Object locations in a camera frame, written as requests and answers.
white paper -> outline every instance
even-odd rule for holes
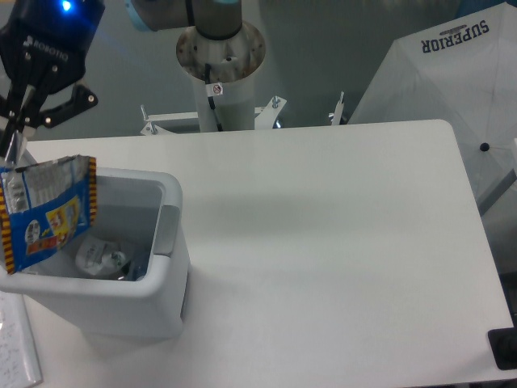
[[[0,291],[0,388],[27,388],[41,381],[23,297]]]

warning sticker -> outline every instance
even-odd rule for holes
[[[217,97],[218,95],[223,94],[223,84],[218,83],[210,83],[206,86],[207,88],[207,96],[208,97]]]

black object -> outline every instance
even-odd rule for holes
[[[0,116],[9,119],[0,139],[1,157],[25,125],[50,128],[97,104],[91,91],[78,86],[68,103],[40,114],[49,95],[83,78],[103,12],[101,0],[16,0],[0,30],[0,58],[11,80],[9,95],[0,99]],[[33,89],[23,105],[28,86]]]
[[[501,370],[517,369],[517,329],[495,329],[488,332],[495,363]]]

white umbrella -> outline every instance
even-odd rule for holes
[[[505,3],[395,40],[350,124],[423,119],[451,123],[476,198],[511,170],[516,8]]]

bin handle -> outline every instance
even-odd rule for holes
[[[163,205],[158,218],[156,238],[154,239],[153,253],[172,257],[174,241],[178,233],[179,208],[173,205]]]

